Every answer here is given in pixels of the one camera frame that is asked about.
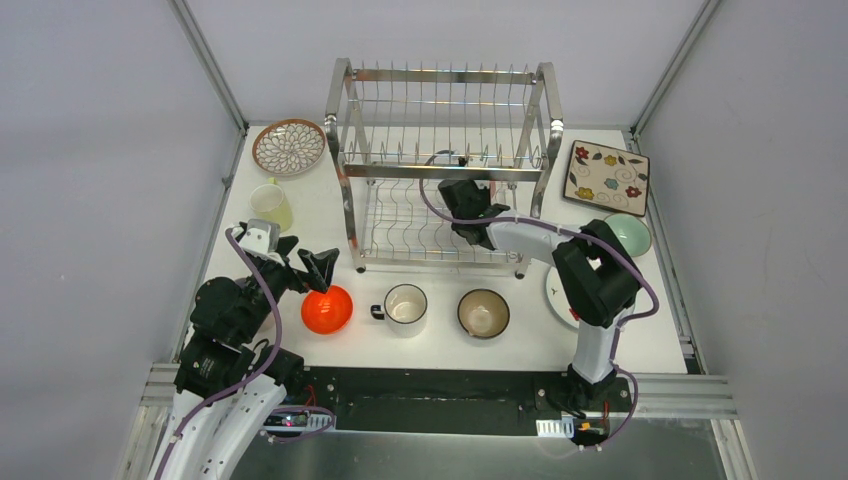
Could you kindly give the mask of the mint green bowl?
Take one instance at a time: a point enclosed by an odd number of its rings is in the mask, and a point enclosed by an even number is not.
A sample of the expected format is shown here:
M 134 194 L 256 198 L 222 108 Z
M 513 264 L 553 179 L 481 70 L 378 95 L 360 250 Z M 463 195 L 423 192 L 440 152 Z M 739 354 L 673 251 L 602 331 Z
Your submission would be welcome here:
M 613 231 L 627 254 L 636 258 L 645 255 L 653 245 L 648 226 L 639 218 L 626 213 L 608 215 L 604 222 Z

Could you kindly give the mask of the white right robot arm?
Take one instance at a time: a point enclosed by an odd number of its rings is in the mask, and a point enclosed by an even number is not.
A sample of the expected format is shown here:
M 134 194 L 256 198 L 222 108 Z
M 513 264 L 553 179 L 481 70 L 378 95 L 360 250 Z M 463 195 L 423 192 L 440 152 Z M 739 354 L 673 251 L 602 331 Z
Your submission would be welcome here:
M 554 268 L 579 327 L 564 392 L 576 407 L 595 408 L 616 378 L 611 363 L 615 323 L 633 311 L 641 274 L 614 230 L 602 220 L 563 228 L 493 203 L 470 179 L 443 180 L 438 192 L 451 228 L 471 245 L 518 253 Z

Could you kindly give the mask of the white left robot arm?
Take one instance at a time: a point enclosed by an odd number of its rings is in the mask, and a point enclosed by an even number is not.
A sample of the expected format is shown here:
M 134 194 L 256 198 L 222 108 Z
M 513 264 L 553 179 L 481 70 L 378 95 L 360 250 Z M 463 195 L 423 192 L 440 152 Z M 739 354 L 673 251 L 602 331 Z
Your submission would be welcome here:
M 282 348 L 284 293 L 326 293 L 339 257 L 313 253 L 298 238 L 246 224 L 224 236 L 247 277 L 215 277 L 195 294 L 193 333 L 178 358 L 175 393 L 151 479 L 230 476 L 252 435 L 280 404 L 305 390 L 304 359 Z

